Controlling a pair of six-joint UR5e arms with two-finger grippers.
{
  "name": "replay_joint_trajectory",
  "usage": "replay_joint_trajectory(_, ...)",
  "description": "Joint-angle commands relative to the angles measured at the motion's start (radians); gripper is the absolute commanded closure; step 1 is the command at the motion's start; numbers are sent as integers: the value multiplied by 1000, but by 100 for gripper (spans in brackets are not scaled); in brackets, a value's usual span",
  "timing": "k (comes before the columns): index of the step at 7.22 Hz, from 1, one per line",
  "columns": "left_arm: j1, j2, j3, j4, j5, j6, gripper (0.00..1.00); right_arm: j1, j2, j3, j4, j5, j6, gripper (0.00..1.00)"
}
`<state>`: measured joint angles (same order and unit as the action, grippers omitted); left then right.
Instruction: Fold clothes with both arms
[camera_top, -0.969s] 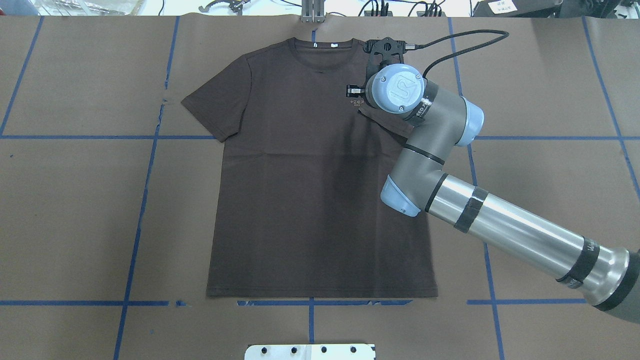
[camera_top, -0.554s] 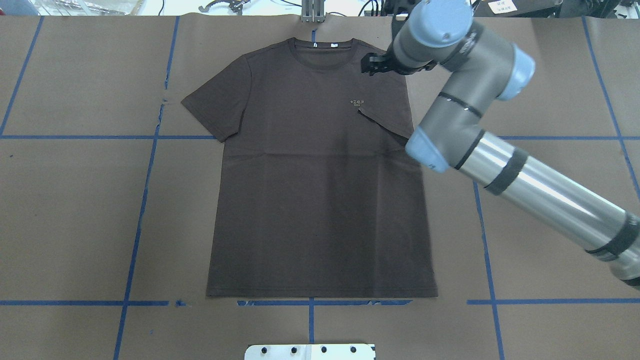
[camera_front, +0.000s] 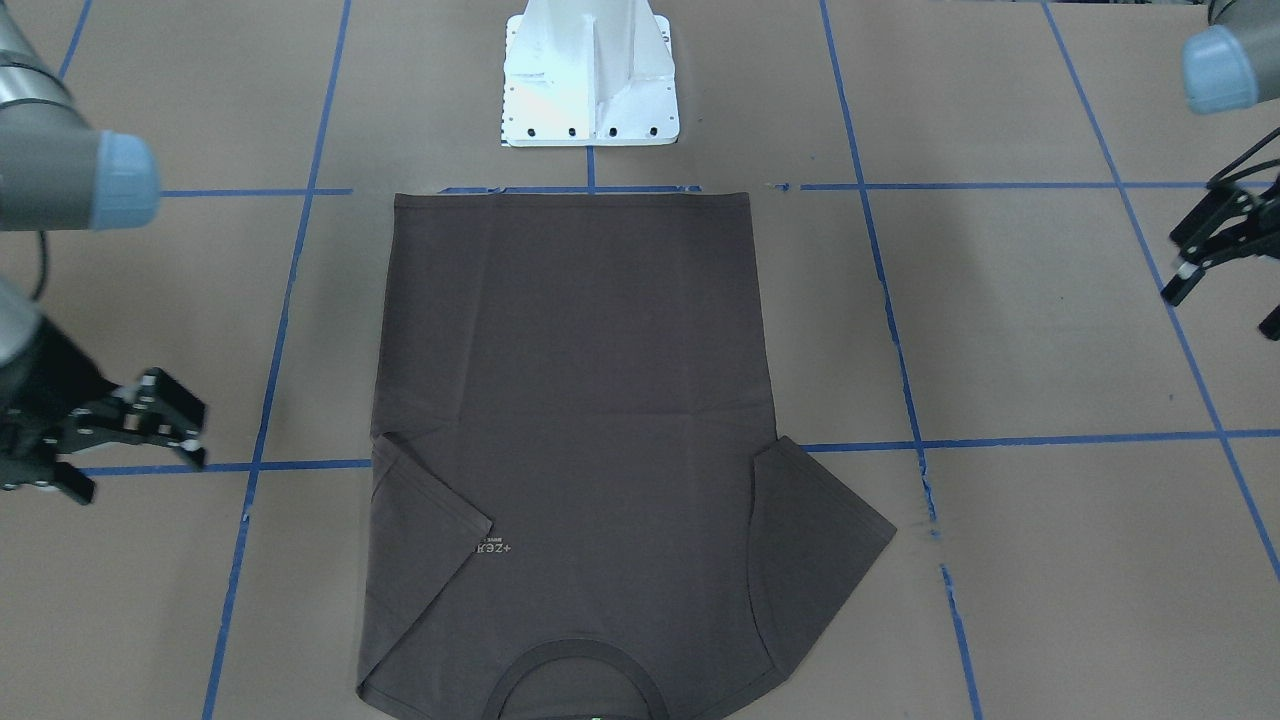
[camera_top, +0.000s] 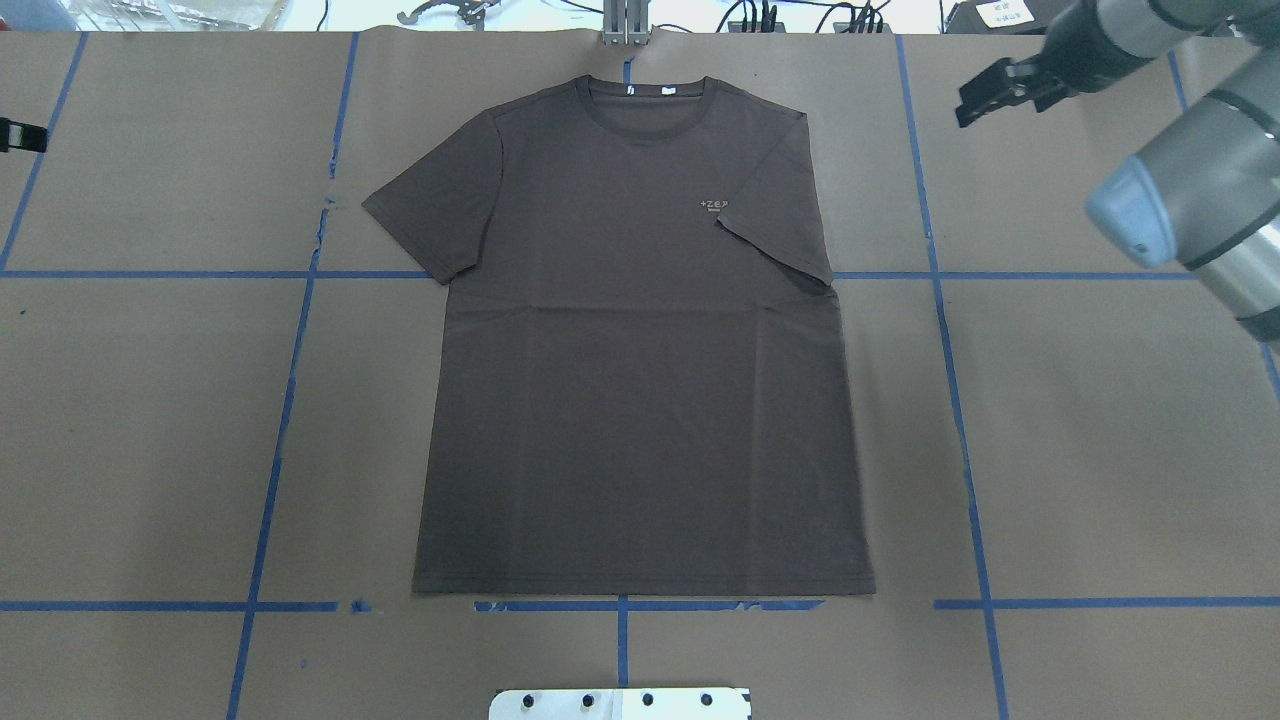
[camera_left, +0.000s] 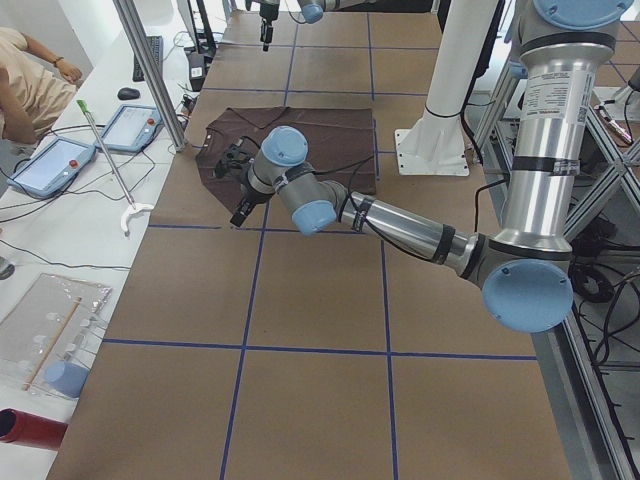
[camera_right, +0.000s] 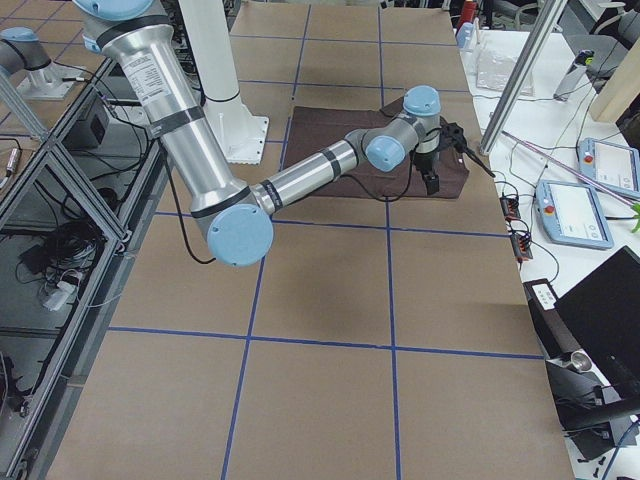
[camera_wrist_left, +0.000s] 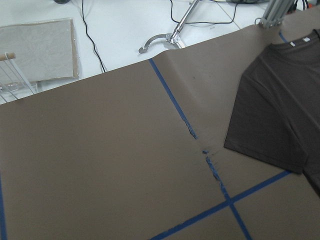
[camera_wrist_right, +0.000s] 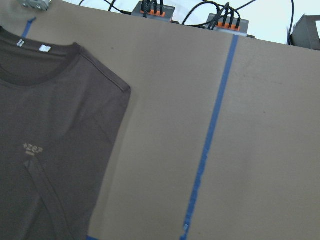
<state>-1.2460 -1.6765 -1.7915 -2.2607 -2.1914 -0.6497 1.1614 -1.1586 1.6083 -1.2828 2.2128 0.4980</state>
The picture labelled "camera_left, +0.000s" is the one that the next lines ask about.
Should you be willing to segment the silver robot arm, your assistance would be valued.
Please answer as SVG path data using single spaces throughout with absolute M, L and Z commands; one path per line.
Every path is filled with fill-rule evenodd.
M 261 17 L 260 42 L 262 50 L 267 52 L 273 40 L 273 22 L 280 12 L 279 0 L 256 1 Z M 302 19 L 298 23 L 314 24 L 327 12 L 374 12 L 374 13 L 427 13 L 432 10 L 434 1 L 398 0 L 398 1 L 347 1 L 347 0 L 300 0 L 297 1 Z
M 334 222 L 376 235 L 476 285 L 501 324 L 529 333 L 555 327 L 573 303 L 564 227 L 587 111 L 596 72 L 613 56 L 628 8 L 626 1 L 517 3 L 509 65 L 527 82 L 498 233 L 464 233 L 446 224 L 444 192 L 430 192 L 428 213 L 420 216 L 351 184 L 321 180 L 308 161 L 307 139 L 290 126 L 273 129 L 242 168 L 233 225 L 278 197 L 304 235 Z

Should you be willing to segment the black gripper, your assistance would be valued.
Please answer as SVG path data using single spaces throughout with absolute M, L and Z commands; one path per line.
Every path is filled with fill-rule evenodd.
M 273 38 L 273 22 L 278 18 L 278 3 L 261 2 L 259 14 L 261 17 L 260 41 L 263 44 L 262 50 L 267 52 Z
M 272 193 L 263 193 L 249 184 L 242 185 L 241 191 L 243 198 L 230 219 L 233 226 L 242 226 L 257 205 L 268 203 L 273 196 Z

